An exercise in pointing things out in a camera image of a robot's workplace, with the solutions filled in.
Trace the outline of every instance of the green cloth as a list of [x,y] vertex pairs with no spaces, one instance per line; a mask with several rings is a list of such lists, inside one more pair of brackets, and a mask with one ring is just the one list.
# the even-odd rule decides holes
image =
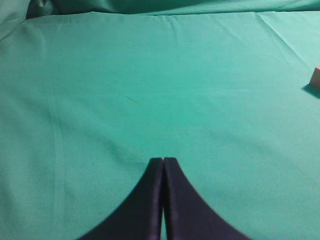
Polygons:
[[320,14],[83,13],[0,41],[0,239],[71,240],[151,157],[256,240],[320,236]]
[[61,14],[153,15],[320,10],[319,0],[55,0]]

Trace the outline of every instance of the wooden block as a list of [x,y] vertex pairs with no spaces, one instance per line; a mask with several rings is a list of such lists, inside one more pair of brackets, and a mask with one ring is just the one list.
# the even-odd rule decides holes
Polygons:
[[310,80],[310,84],[317,88],[320,88],[320,66],[317,66],[314,69],[313,75]]

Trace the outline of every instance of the small cube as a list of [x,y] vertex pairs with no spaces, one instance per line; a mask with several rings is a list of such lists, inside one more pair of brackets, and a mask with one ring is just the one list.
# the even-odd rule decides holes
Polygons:
[[310,84],[317,88],[320,88],[320,66],[317,66],[314,69],[313,75],[310,80]]

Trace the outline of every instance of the pink block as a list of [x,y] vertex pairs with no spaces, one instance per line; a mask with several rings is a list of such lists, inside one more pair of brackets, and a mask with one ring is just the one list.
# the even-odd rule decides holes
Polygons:
[[320,65],[314,69],[310,84],[317,88],[320,88]]

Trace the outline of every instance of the teal fabric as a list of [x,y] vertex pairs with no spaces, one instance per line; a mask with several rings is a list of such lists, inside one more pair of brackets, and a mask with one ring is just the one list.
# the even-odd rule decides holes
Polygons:
[[0,0],[0,41],[26,19],[30,0]]
[[62,14],[106,12],[177,15],[320,10],[318,0],[55,0]]
[[319,23],[305,11],[19,24],[0,41],[0,239],[81,236],[165,156],[251,238],[319,239],[319,99],[304,90]]

